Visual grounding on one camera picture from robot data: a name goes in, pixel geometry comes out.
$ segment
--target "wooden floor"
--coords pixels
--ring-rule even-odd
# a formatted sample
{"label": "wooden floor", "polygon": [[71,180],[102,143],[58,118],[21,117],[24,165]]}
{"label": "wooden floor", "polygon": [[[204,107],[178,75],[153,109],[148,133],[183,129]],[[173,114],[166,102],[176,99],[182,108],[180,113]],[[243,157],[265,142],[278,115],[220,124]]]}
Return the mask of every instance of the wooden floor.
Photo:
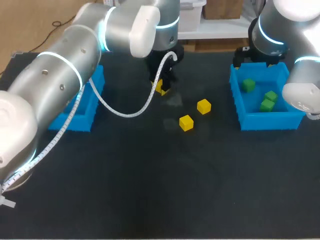
{"label": "wooden floor", "polygon": [[[54,29],[52,22],[68,21],[80,7],[94,0],[0,0],[0,73],[14,52],[28,52]],[[47,49],[70,24],[57,29],[37,52]],[[246,39],[183,41],[187,52],[234,51]]]}

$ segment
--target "black table surface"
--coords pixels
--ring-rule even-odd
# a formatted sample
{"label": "black table surface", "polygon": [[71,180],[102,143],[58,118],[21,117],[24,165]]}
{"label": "black table surface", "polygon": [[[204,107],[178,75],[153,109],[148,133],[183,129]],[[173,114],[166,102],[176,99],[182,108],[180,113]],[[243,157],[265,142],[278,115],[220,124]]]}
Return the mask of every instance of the black table surface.
{"label": "black table surface", "polygon": [[[1,89],[35,56],[13,58]],[[320,237],[320,121],[240,131],[232,57],[186,54],[179,82],[137,118],[100,104],[91,133],[67,132],[29,181],[5,194],[17,206],[0,207],[0,239]],[[139,110],[151,89],[143,60],[108,54],[101,64],[106,101]],[[201,115],[205,98],[212,111]],[[183,132],[186,114],[195,123]]]}

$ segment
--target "green cube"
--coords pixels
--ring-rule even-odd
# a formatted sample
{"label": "green cube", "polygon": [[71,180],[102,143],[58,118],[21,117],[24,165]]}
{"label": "green cube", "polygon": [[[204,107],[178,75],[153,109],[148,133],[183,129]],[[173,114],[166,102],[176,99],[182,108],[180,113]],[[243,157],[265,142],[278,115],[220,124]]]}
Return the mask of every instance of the green cube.
{"label": "green cube", "polygon": [[264,99],[268,99],[268,100],[275,103],[278,100],[278,95],[274,91],[268,91],[264,95]]}
{"label": "green cube", "polygon": [[242,90],[246,93],[250,93],[255,90],[256,82],[248,78],[242,82]]}
{"label": "green cube", "polygon": [[269,99],[263,100],[260,106],[260,112],[268,113],[274,109],[275,103]]}

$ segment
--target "blue plastic tray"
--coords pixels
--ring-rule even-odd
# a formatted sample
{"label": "blue plastic tray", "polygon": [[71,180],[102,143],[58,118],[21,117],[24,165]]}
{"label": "blue plastic tray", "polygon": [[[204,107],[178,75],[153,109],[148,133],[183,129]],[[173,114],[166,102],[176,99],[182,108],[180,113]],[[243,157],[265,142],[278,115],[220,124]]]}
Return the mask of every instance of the blue plastic tray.
{"label": "blue plastic tray", "polygon": [[[299,127],[306,114],[287,104],[282,97],[288,77],[289,71],[283,62],[271,67],[266,67],[266,63],[243,63],[238,70],[231,65],[230,85],[242,131]],[[256,82],[254,91],[246,93],[241,90],[245,79]],[[278,100],[272,112],[260,112],[264,95],[269,91],[278,94]]]}
{"label": "blue plastic tray", "polygon": [[[99,65],[94,74],[92,75],[92,80],[99,94],[101,95],[104,85],[104,68]],[[80,132],[90,132],[91,126],[94,122],[96,110],[98,107],[99,99],[96,97],[90,83],[85,85],[84,93],[82,95],[79,107],[69,125],[67,130],[80,131]],[[68,118],[70,111],[75,104],[75,98],[70,102],[70,104],[65,108],[63,113],[61,113],[50,125],[49,130],[60,130],[65,121]]]}

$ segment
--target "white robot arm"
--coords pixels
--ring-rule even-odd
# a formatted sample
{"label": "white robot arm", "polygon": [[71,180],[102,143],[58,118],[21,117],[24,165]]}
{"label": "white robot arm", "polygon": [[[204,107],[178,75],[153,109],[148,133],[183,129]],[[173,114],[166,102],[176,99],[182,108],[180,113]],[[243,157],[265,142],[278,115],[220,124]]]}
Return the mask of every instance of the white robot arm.
{"label": "white robot arm", "polygon": [[0,91],[0,189],[33,158],[39,137],[90,79],[103,52],[145,58],[152,50],[171,49],[178,42],[179,14],[179,0],[84,5],[61,38],[8,91]]}
{"label": "white robot arm", "polygon": [[288,50],[295,64],[283,98],[311,119],[320,119],[320,1],[268,0],[251,33],[251,44],[270,57]]}

